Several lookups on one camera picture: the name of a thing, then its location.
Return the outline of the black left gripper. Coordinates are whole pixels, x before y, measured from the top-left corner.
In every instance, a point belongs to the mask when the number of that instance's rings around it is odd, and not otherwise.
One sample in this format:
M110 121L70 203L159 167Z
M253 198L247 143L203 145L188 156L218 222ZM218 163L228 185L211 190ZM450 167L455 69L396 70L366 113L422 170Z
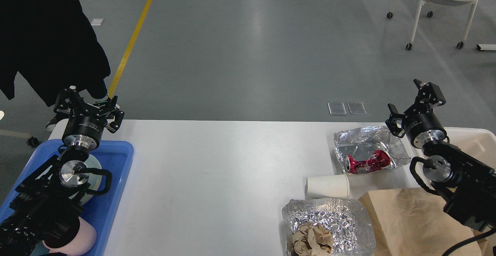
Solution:
M113 96L113 103L117 104L118 96ZM124 111L120 108L98 109L95 117L85 116L90 113L89 105L78 93L76 86L64 88L57 95L54 113L68 115L68 122L62 136L66 146L82 146L88 150L99 147L106 128L110 133L120 129L124 120Z

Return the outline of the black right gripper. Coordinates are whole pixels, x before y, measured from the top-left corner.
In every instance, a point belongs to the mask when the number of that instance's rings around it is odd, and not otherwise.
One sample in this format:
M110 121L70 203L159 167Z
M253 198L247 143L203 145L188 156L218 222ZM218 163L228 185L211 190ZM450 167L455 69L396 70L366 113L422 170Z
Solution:
M400 114L396 106L389 103L386 127L393 136L403 138L406 135L412 147L422 149L425 143L447 137L447 132L433 112L435 107L444 106L446 99L435 83L414 79L414 84L418 93L412 105L413 115Z

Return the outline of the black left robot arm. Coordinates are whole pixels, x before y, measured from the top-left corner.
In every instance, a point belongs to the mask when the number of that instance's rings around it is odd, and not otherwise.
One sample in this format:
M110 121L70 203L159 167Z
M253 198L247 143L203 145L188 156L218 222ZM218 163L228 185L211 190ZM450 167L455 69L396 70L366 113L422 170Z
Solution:
M14 211L1 223L1 255L28 256L39 242L71 241L82 230L82 198L110 191L110 170L86 164L90 152L100 146L104 130L117 132L124 111L118 97L106 104L86 103L75 86L60 91L54 113L68 118L59 154L51 156L15 188Z

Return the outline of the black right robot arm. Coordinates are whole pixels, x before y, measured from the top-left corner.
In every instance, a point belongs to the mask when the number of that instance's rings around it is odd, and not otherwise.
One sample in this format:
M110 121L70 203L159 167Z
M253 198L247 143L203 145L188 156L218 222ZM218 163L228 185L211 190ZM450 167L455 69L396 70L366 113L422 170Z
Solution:
M413 157L410 173L429 194L445 200L443 212L460 224L479 232L448 248L448 256L457 249L495 233L495 169L450 143L448 133L434 114L446 100L438 85L414 79L418 89L414 103L403 113L388 104L386 126L395 137L407 137L423 157Z

